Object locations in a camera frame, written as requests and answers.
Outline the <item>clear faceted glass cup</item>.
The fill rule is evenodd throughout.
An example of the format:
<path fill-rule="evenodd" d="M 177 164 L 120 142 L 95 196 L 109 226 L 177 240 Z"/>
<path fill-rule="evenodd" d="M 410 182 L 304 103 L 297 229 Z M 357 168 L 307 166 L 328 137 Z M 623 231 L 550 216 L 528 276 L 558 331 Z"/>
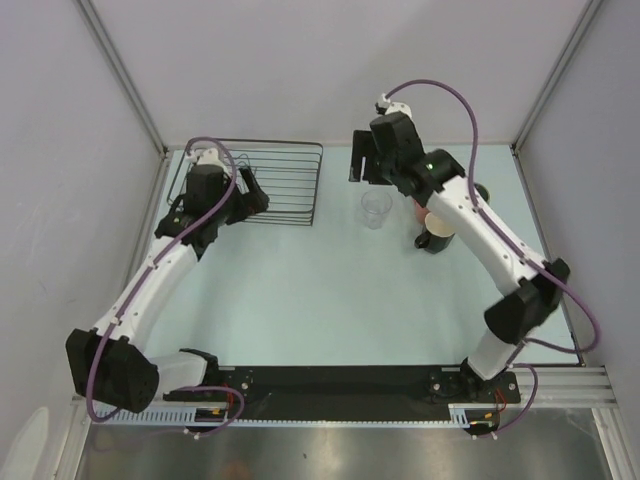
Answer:
<path fill-rule="evenodd" d="M 364 225 L 371 230 L 378 230 L 383 227 L 393 200 L 386 191 L 369 190 L 362 195 L 360 205 Z"/>

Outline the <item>pink ceramic mug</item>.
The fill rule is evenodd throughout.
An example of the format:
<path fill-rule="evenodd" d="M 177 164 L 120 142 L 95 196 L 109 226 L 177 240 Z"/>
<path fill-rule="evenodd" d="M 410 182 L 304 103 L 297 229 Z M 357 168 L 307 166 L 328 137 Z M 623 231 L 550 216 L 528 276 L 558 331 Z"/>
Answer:
<path fill-rule="evenodd" d="M 421 206 L 416 200 L 412 201 L 414 216 L 419 225 L 425 225 L 425 219 L 430 214 L 430 210 L 427 207 Z"/>

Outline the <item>black ceramic mug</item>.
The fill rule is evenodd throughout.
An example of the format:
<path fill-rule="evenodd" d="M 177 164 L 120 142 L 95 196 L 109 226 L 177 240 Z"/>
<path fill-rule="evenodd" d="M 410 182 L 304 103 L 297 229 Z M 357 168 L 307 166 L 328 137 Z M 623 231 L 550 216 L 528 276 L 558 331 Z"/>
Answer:
<path fill-rule="evenodd" d="M 415 238 L 414 247 L 438 254 L 445 250 L 455 236 L 453 228 L 434 213 L 428 213 L 424 218 L 422 232 Z"/>

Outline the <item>green speckled ceramic mug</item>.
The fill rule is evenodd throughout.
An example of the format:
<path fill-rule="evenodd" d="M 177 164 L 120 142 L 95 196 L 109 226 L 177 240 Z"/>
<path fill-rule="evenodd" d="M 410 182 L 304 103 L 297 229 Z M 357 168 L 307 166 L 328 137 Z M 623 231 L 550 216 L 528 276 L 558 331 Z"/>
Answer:
<path fill-rule="evenodd" d="M 489 190 L 484 185 L 482 185 L 480 183 L 475 183 L 474 184 L 474 188 L 477 191 L 477 193 L 480 195 L 480 197 L 483 199 L 484 202 L 488 203 L 490 201 Z"/>

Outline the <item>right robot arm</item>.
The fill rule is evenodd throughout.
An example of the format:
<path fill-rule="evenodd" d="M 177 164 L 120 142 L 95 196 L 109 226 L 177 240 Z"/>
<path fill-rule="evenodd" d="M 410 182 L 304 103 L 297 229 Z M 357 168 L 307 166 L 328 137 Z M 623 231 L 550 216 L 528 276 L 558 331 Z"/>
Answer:
<path fill-rule="evenodd" d="M 394 188 L 347 179 L 349 150 L 322 162 L 309 227 L 254 225 L 243 244 L 243 299 L 237 320 L 260 365 L 400 365 L 466 362 L 463 393 L 484 401 L 512 359 L 505 304 L 536 271 L 499 239 L 456 177 L 434 198 L 427 220 L 453 233 L 443 252 L 411 242 L 418 226 Z"/>

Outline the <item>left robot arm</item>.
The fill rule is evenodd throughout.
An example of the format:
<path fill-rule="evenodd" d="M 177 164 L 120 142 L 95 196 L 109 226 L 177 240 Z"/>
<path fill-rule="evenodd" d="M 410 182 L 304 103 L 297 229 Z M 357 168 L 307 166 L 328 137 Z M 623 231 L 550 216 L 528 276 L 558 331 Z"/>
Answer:
<path fill-rule="evenodd" d="M 66 340 L 75 390 L 93 420 L 100 418 L 97 402 L 139 413 L 157 396 L 184 387 L 202 400 L 219 392 L 221 376 L 208 367 L 213 356 L 182 349 L 149 358 L 146 344 L 169 297 L 220 227 L 264 211 L 268 202 L 246 165 L 234 172 L 218 164 L 191 168 L 130 284 L 91 329 L 75 329 Z"/>

